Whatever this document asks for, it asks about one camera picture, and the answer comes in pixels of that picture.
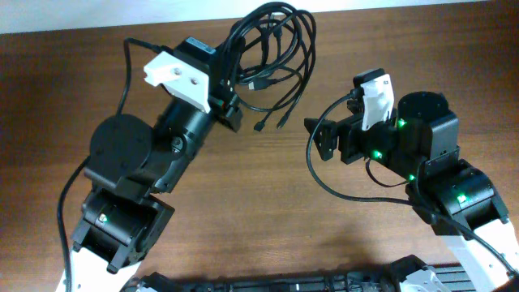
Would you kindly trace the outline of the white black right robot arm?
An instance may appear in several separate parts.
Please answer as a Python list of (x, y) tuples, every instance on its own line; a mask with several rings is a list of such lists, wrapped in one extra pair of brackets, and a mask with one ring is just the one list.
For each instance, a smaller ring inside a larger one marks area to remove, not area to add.
[(461, 159), (459, 121), (443, 94), (412, 92), (397, 105), (383, 97), (342, 99), (351, 116), (305, 118), (307, 148), (327, 161), (361, 158), (401, 176), (410, 206), (456, 256), (477, 291), (514, 290), (518, 241), (509, 212), (493, 182)]

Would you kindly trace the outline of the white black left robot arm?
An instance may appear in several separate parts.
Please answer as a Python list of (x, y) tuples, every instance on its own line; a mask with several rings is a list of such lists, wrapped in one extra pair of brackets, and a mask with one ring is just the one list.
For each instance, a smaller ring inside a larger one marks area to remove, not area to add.
[(154, 126), (131, 114), (103, 121), (92, 135), (89, 155), (62, 190), (59, 210), (79, 174), (92, 183), (70, 243), (58, 216), (64, 259), (59, 291), (120, 290), (174, 214), (157, 195), (175, 188), (215, 123), (232, 131), (241, 126), (239, 98), (228, 86), (210, 91), (209, 113), (167, 86), (163, 90), (172, 100)]

